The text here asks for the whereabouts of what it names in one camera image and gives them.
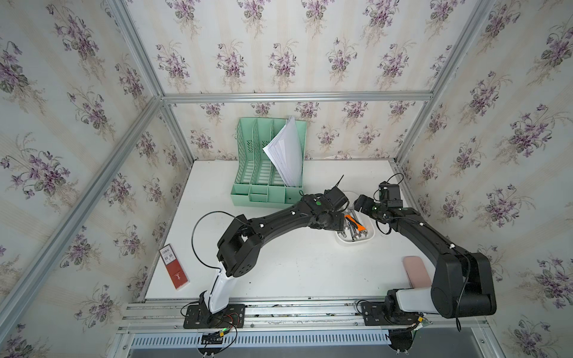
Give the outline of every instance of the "vent grille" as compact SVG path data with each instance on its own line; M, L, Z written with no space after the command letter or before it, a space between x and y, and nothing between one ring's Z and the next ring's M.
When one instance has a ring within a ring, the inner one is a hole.
M196 348L203 333L138 333L132 349ZM233 341L234 332L223 338L224 347ZM233 347L310 347L322 345L388 345L388 330L340 330L340 331L287 331L287 332L239 332Z

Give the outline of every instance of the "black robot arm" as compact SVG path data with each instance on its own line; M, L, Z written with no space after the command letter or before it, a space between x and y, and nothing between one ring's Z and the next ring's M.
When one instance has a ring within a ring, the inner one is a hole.
M261 247L275 237L306 226L344 230L341 209L347 203L346 196L335 186L324 194L303 195L293 206L265 217L247 221L240 215L217 243L217 259L223 264L227 277L240 277L255 266Z
M379 192L377 202L365 195L358 197L354 209L389 224L431 260L435 266L431 299L438 313L446 318L494 314L497 305L487 257L456 246L416 210L404 208L397 184L382 182Z

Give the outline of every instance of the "purple flower pattern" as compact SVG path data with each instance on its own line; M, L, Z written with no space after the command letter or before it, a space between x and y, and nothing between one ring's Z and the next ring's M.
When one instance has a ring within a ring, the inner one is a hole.
M79 65L85 75L88 78L94 75L101 82L101 79L105 78L103 67L105 60L96 55L99 47L92 38L93 31L67 6L56 7L54 4L49 4L46 9L57 21L54 28L58 37L62 37L64 50L77 51L80 56Z
M154 202L159 207L165 206L165 195L159 187L159 178L146 180L143 185L143 191L147 194L147 201Z
M408 133L408 128L404 129L404 133L401 133L398 135L398 137L396 137L396 139L394 140L394 143L396 143L396 147L394 148L394 150L398 150L398 148L400 148L402 143L404 143L404 137L406 136L406 133Z
M251 103L257 117L268 117L271 106L274 106L274 102Z
M204 154L209 154L213 149L213 141L211 137L207 134L208 129L195 129L191 130L191 135L189 136L189 141L191 144L196 145Z
M372 159L390 158L390 154L388 154L388 152L386 152L384 149L376 148L374 149L374 153L368 155L368 158Z
M225 150L217 150L217 156L215 157L215 160L237 160L237 156Z
M537 263L541 272L527 269L518 275L523 278L519 288L524 295L531 301L541 303L546 310L547 302L556 309L573 306L573 261L569 260L566 266L562 259L549 256L547 259L537 259Z
M231 92L240 91L241 85L244 83L241 77L245 77L247 64L238 50L242 44L241 41L233 40L229 46L225 44L217 45L219 47L217 68L225 71L225 74L222 76L223 86L229 86Z
M292 50L296 44L298 42L294 40L287 41L284 46L278 42L273 44L273 49L277 50L277 53L270 54L269 68L274 69L272 83L278 86L280 92L286 91L289 84L293 83L295 67L299 64Z
M472 100L461 108L460 123L464 122L466 125L477 123L476 116L483 117L489 108L494 108L501 86L510 83L512 81L507 78L507 75L498 77L497 73L490 71L488 79L479 81L477 86L470 91Z
M144 266L143 268L140 268L134 276L129 278L129 285L126 287L127 290L131 292L134 301L141 296L143 287L149 277L147 270L147 266Z
M165 4L171 9L175 9L175 22L179 24L182 32L186 32L189 38L199 34L200 27L195 18L195 4L201 0L165 0Z
M448 45L446 46L446 50L444 51L444 53L440 54L438 57L434 57L434 63L430 67L430 69L434 71L434 73L430 77L428 77L428 80L426 81L426 87L432 88L434 83L438 80L438 76L442 72L442 68L444 68L448 56L450 56L451 49L452 46Z
M141 76L128 62L128 54L121 56L121 63L115 64L115 71L119 72L119 84L123 86L123 94L131 95L135 108L142 111L147 104L147 96L143 94L145 88Z
M172 194L173 200L176 202L176 205L179 205L179 199L181 198L181 192L183 191L183 186L180 183L175 183L171 187L169 191Z
M454 163L450 166L453 168L453 176L461 176L465 170L470 167L479 167L481 165L480 159L485 158L485 154L480 152L481 141L476 139L476 136L470 138L466 143L460 143L458 149L458 156L454 159Z
M121 31L119 30L119 24L117 23L117 20L115 19L113 13L111 12L111 7L109 6L107 0L101 0L100 9L102 9L109 18L113 19L115 26L117 26L116 28L117 32L121 33Z
M330 124L320 127L320 132L316 134L316 137L320 140L320 148L322 148L323 152L330 150L332 143L339 136L338 128L332 128Z
M510 352L516 356L525 354L538 358L559 358L555 350L555 344L558 340L553 338L550 333L539 330L541 328L549 332L551 325L546 322L533 324L527 317L523 315L522 317L517 323L517 328L512 330L511 327L508 327L507 332L505 332L511 341L511 346L508 346Z
M334 155L333 159L352 159L352 150L348 151L338 151Z
M477 252L488 258L490 267L492 268L492 276L496 279L496 282L502 281L505 274L509 276L509 273L506 273L505 268L501 265L504 261L503 256L505 254L505 250L498 250L497 245L490 245L488 247L477 245L477 247Z
M20 142L16 137L17 156L6 155L0 160L0 165L9 171L19 172L11 176L12 185L8 188L15 190L21 187L26 199L30 199L38 192L43 192L46 201L45 206L51 207L55 212L60 212L60 205L73 207L80 193L75 189L77 180L71 182L66 179L71 174L68 169L61 166L60 156L55 156L49 151L39 151L29 148L34 142L32 133L27 133Z
M139 258L141 252L145 254L146 245L138 238L137 229L136 225L128 223L124 231L116 233L118 236L113 244L119 248L120 257L131 255L132 258Z
M430 19L426 21L426 31L431 32L429 37L432 38L440 34L444 25L454 8L465 3L465 0L431 0L430 1Z
M108 289L109 285L103 285L101 288L97 288L96 285L92 297L78 304L81 308L73 316L77 321L82 322L84 332L98 323L113 324L113 315L119 311L119 306L111 299Z
M187 85L189 85L189 72L187 68L189 66L185 62L185 58L179 54L177 49L181 46L178 42L169 42L167 47L159 44L155 45L159 54L157 55L157 62L159 62L158 68L160 70L165 70L169 73L167 78L167 84L170 87L175 87L177 92L185 93L187 91Z
M150 167L154 166L157 168L157 165L159 164L159 157L157 154L159 152L155 150L155 142L153 141L151 133L146 131L142 134L139 142L135 144L135 148L138 150L140 158L145 156L147 164L149 164Z
M489 24L481 33L481 38L477 43L478 46L482 46L478 54L485 53L492 48L500 32L510 23L517 22L521 16L519 8L521 8L521 0L499 0L493 5L493 10L489 12L488 16Z
M214 122L215 125L218 125L223 121L221 117L221 107L224 107L225 103L202 103L199 105L201 109L205 111L206 117L209 119L209 122Z
M326 54L328 56L328 62L331 64L329 71L330 80L336 80L335 85L344 81L350 61L357 58L358 53L354 51L354 46L357 45L358 44L349 44L345 38L342 39L342 45L340 45L340 40L336 38L332 50Z
M334 3L334 0L300 0L302 6L307 10L304 23L307 32L312 32L312 37L319 35L324 28L324 12L328 3Z
M446 193L446 198L444 199L444 204L440 208L440 218L441 222L446 222L451 218L462 219L464 217L464 212L467 212L462 203L464 202L464 196L460 194L459 190L454 193Z
M19 260L20 255L16 255L13 259L0 263L0 295L8 296L20 279L23 268L15 268Z
M313 122L313 118L316 118L319 111L319 103L318 102L297 102L295 112L300 113L300 119L304 120L311 125Z
M151 236L155 239L155 243L161 245L163 243L163 237L165 236L165 231L167 230L167 222L161 221L159 217L155 220L155 228L151 232Z
M18 101L20 109L28 113L28 107L34 103L44 114L46 100L42 98L44 90L33 88L37 81L30 81L23 73L23 67L18 63L22 51L12 41L6 43L0 57L0 89L10 95L10 102Z
M372 142L379 137L380 129L374 128L371 125L365 125L362 131L358 133L359 148L362 149L363 152L366 151L370 148Z
M0 351L5 358L40 358L49 354L50 347L47 340L38 340L35 343L28 342L20 333L26 328L25 324L16 326L17 335L6 340L4 350Z
M431 216L431 197L429 193L418 196L418 206L420 208L420 213L427 219Z
M247 32L252 30L254 38L262 34L264 22L262 12L265 10L265 2L270 2L270 0L237 0L239 7L245 9L243 22L246 25Z
M378 68L384 70L382 74L376 77L376 85L378 85L380 91L385 91L392 84L398 83L397 77L402 76L404 68L408 66L408 60L410 59L407 49L414 45L415 42L411 41L406 41L402 46L398 46L398 44L390 45L390 53L384 54L382 61L378 65Z
M368 102L346 102L342 108L342 112L346 114L346 116L342 118L342 124L346 125L346 129L353 128L357 123L360 122L360 118L364 117L364 112L367 109Z
M406 180L412 180L412 178L414 177L414 173L412 172L412 167L409 160L407 160L402 165L402 173L404 174Z
M110 207L117 203L119 210L124 215L127 215L127 210L135 213L135 191L130 192L130 190L131 184L127 182L127 175L117 173L117 177L111 181L104 192L104 198L107 199Z
M107 137L109 137L115 141L114 124L105 115L104 99L101 95L96 95L89 88L87 92L82 91L81 88L74 88L73 93L68 92L68 99L76 107L76 120L91 124L93 129L97 131L96 134L101 136L103 140L107 141Z
M488 204L480 204L474 211L478 212L473 221L480 227L488 227L493 231L492 226L503 227L507 223L515 224L522 207L535 209L532 199L528 196L516 196L517 189L512 184L505 190L495 187L493 192L486 194L489 199Z
M426 185L427 181L430 179L438 179L438 172L440 168L438 167L438 158L435 154L432 154L429 158L424 159L423 168L420 171L420 185Z
M428 123L428 127L426 128L426 140L434 139L436 132L446 128L448 120L450 119L450 117L446 115L447 109L446 105L440 103L438 108L431 112L430 123Z
M88 239L85 237L85 232L87 228L85 226L81 227L81 232L76 235L71 245L68 246L66 252L64 252L64 257L60 262L60 267L69 267L70 263L74 266L78 266L77 270L86 269L90 271L90 261L96 260L100 263L101 251L99 247L93 246L88 243Z
M169 164L173 169L179 171L179 159L177 158L177 147L173 144L169 146L163 145L163 154L165 154L165 162Z
M408 108L413 107L415 104L416 101L390 101L388 121L392 121L392 124L400 122Z
M513 135L502 137L496 144L499 150L495 159L501 159L502 164L511 161L519 164L520 154L529 158L535 149L545 150L545 146L553 138L552 129L557 120L563 125L573 123L573 120L566 116L566 112L550 114L549 107L544 104L540 104L534 113L521 113L519 119L509 125Z
M362 13L370 20L364 26L362 38L366 37L366 47L376 45L380 38L386 36L384 29L392 26L392 18L398 12L399 0L367 0Z
M545 50L539 58L535 57L533 67L527 74L533 73L535 79L528 83L540 85L551 77L552 72L560 72L560 65L563 60L571 58L573 54L573 26L570 26L571 18L561 25L555 25L549 29L551 33L547 37L549 48Z

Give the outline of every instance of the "black cable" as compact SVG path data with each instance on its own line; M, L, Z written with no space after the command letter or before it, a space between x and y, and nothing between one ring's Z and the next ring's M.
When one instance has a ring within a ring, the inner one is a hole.
M435 234L437 234L438 237L440 237L448 246L450 245L449 243L447 243L447 242L442 238L442 235L441 235L438 231L436 231L433 227L427 225L426 223L421 222L420 220L415 220L415 219L406 218L406 217L395 217L395 219L408 219L408 220L412 220L412 221L414 221L414 222L422 223L422 224L424 224L425 227L427 227L428 229L430 229L431 231L433 231ZM464 295L464 291L465 291L466 285L468 284L469 274L470 274L470 272L471 272L471 270L472 270L472 263L470 262L470 259L469 259L465 254L462 254L461 252L459 252L459 251L456 249L455 244L453 244L453 245L454 245L454 247L452 247L452 250L454 250L458 255L462 255L462 256L466 259L466 261L468 262L468 272L467 272L467 274L466 274L466 277L465 277L465 280L464 280L464 285L462 286L462 290L460 291L460 296L459 296L458 302L457 302L457 304L456 304L456 328L458 329L458 332L461 332L461 331L462 331L462 325L461 325L461 323L460 323L460 319L458 318L458 315L460 314L460 301L461 301L461 299L462 299L462 296Z
M237 340L237 337L239 336L239 331L237 330L237 327L234 324L231 323L231 326L233 326L233 328L235 329L235 338L233 339L233 341L231 343L229 343L228 346L224 347L222 350L217 352L217 354L221 353L222 351L226 350L228 347L232 346L233 343L235 343L235 341Z
M187 318L187 315L186 315L186 314L183 314L183 308L185 308L185 307L187 307L187 306L189 306L189 305L198 304L198 303L199 303L199 301L193 301L193 302L189 302L189 303L186 304L185 306L181 307L181 310L180 310L181 316Z
M371 304L372 302L370 302L369 300L358 300L358 302L356 303L356 310L358 311L358 313L363 314L363 313L360 312L360 310L358 309L358 305L360 304L360 302L368 302L369 304Z
M396 173L393 176L389 177L388 180L386 180L387 183L390 182L390 179L392 179L393 177L397 176L398 174L400 174L402 176L402 179L398 182L398 185L400 185L400 183L404 180L404 174L402 173Z
M209 267L209 268L211 268L211 269L215 269L215 270L221 271L221 269L220 269L219 267L210 266L210 265L207 265L206 263L204 263L204 262L199 258L199 256L197 256L197 252L195 251L195 246L193 245L193 236L195 235L195 229L197 228L197 225L199 225L199 222L200 222L204 217L206 217L207 215L211 215L211 214L215 214L215 213L227 214L228 216L230 216L230 217L236 219L237 221L239 221L241 224L245 224L245 225L247 225L247 226L248 226L249 224L247 224L247 223L245 223L245 222L239 220L235 215L231 215L231 214L227 213L226 211L221 211L221 210L211 211L210 213L207 213L207 214L203 215L202 217L200 217L199 220L197 220L197 223L195 223L195 226L193 227L193 231L191 232L191 248L193 249L193 253L195 254L195 257L197 257L197 260L199 260L199 262L202 263L204 266L207 266L207 267Z
M458 254L462 255L463 257L465 257L466 261L468 262L468 273L467 273L466 278L464 280L464 285L462 286L462 290L460 292L460 297L458 298L458 303L456 305L456 328L458 329L458 332L461 332L462 331L462 324L460 323L460 319L458 318L458 316L460 315L460 301L462 299L462 296L464 295L465 287L468 284L469 273L472 269L472 264L470 263L469 258L465 254L462 254L461 252L456 250L455 247L453 247L452 250L454 250Z
M239 331L237 330L237 326L235 326L235 325L233 324L233 322L232 322L232 321L233 321L233 318L232 318L232 317L231 317L231 322L227 322L227 321L225 321L225 320L222 320L222 319L220 319L219 317L213 317L213 318L216 318L216 319L218 319L218 320L221 321L221 322L228 323L228 324L230 324L230 325L235 329L235 338L233 339L233 341L232 341L228 346L222 348L222 349L221 349L220 351L218 351L217 353L213 353L213 355L217 355L217 354L221 353L222 351L226 350L226 349L227 349L228 347L230 347L233 343L235 343L235 341L237 340L237 337L238 337L238 335L239 335ZM205 337L205 339L206 339L207 341L211 342L211 338L210 338L209 336Z
M378 221L376 221L376 227L378 228L378 231L380 231L384 235L390 235L390 233L392 232L392 228L390 227L390 225L388 225L388 232L387 233L382 231L382 229L380 229L380 226L378 226Z

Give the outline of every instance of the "metal rail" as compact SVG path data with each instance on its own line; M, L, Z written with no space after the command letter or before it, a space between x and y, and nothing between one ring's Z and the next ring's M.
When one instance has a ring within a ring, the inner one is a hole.
M266 93L181 93L166 94L168 104L180 103L252 103L252 102L337 102L337 101L428 101L431 91L385 92L266 92Z

